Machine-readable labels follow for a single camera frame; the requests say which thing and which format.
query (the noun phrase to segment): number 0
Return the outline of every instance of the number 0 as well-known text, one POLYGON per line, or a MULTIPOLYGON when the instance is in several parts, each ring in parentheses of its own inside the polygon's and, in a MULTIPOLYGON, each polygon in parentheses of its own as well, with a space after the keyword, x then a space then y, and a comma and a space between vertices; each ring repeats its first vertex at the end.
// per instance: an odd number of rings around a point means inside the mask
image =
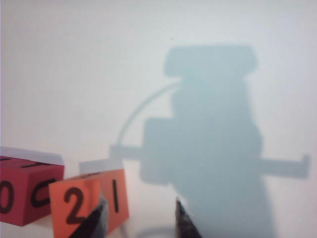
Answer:
POLYGON ((0 197, 1 197, 2 190, 4 187, 6 187, 8 189, 8 202, 7 202, 7 205, 5 207, 2 207, 0 205, 0 213, 2 213, 2 214, 6 214, 6 213, 9 213, 11 211, 12 206, 13 206, 13 200, 14 200, 13 186, 9 181, 1 181, 0 182, 0 197))

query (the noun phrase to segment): orange cube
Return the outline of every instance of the orange cube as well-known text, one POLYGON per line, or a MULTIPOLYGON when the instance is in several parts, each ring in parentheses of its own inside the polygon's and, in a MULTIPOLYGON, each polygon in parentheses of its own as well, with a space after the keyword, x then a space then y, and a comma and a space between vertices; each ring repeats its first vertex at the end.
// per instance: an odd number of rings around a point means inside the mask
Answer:
POLYGON ((55 238, 69 237, 98 205, 108 201, 108 234, 129 217, 124 170, 80 175, 49 185, 55 238))

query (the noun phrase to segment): white surface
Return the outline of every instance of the white surface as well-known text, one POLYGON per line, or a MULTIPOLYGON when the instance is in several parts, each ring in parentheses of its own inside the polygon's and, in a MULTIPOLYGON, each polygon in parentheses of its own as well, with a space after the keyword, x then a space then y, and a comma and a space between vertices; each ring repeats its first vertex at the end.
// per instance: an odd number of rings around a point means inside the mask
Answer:
MULTIPOLYGON (((314 0, 2 0, 1 145, 60 155, 65 176, 77 175, 80 162, 108 158, 135 108, 174 82, 164 74, 173 47, 248 45, 258 60, 246 82, 262 157, 312 158, 307 179, 265 177, 275 232, 315 238, 316 11, 314 0)), ((146 119, 171 116, 167 93, 136 117, 123 144, 141 146, 146 119)), ((170 230, 173 186, 144 183, 138 161, 124 167, 129 237, 170 230)), ((1 237, 53 237, 50 219, 1 224, 1 237)))

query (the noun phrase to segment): black number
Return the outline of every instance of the black number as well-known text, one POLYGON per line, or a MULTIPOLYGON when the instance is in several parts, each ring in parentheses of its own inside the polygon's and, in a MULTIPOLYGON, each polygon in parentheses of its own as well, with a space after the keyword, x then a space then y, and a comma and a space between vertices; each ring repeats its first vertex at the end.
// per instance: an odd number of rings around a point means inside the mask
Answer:
POLYGON ((42 200, 37 200, 36 199, 36 194, 38 193, 38 191, 41 189, 41 188, 44 188, 44 187, 47 187, 49 185, 49 183, 51 182, 55 182, 56 180, 53 178, 53 179, 49 179, 49 180, 46 180, 46 181, 43 181, 43 182, 40 182, 38 185, 35 186, 33 192, 32 192, 32 195, 31 195, 31 204, 33 207, 42 207, 42 206, 45 206, 47 204, 50 203, 50 198, 45 198, 45 199, 42 199, 42 200))
POLYGON ((77 187, 71 187, 69 190, 66 191, 65 196, 64 196, 64 201, 69 202, 70 197, 72 195, 75 195, 77 197, 77 201, 75 203, 75 206, 73 207, 73 210, 69 213, 66 223, 67 224, 77 224, 77 223, 82 223, 86 218, 85 217, 76 217, 83 201, 84 201, 84 194, 83 192, 77 188, 77 187))
POLYGON ((0 197, 2 194, 2 189, 6 187, 8 189, 8 202, 7 205, 5 207, 2 207, 0 205, 0 213, 2 214, 6 214, 9 213, 11 211, 11 208, 13 206, 13 200, 14 200, 14 190, 13 190, 13 186, 9 181, 1 181, 0 182, 0 197))
POLYGON ((119 203, 118 203, 118 193, 117 193, 117 181, 112 180, 112 189, 113 189, 113 199, 114 199, 114 210, 116 213, 119 212, 119 203))
POLYGON ((35 164, 32 164, 32 165, 24 165, 24 166, 21 166, 21 168, 28 168, 28 167, 39 166, 39 165, 50 165, 50 164, 41 163, 41 162, 35 162, 35 164))

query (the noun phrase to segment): red block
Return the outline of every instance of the red block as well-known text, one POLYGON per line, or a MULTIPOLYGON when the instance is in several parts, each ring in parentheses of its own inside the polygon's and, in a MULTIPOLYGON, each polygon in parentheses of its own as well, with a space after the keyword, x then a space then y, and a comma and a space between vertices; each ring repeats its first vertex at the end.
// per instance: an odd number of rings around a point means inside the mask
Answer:
POLYGON ((0 159, 0 221, 24 226, 50 214, 48 185, 63 179, 64 166, 0 159))
POLYGON ((50 184, 55 238, 68 238, 98 205, 108 202, 108 234, 129 217, 124 170, 80 175, 50 184))

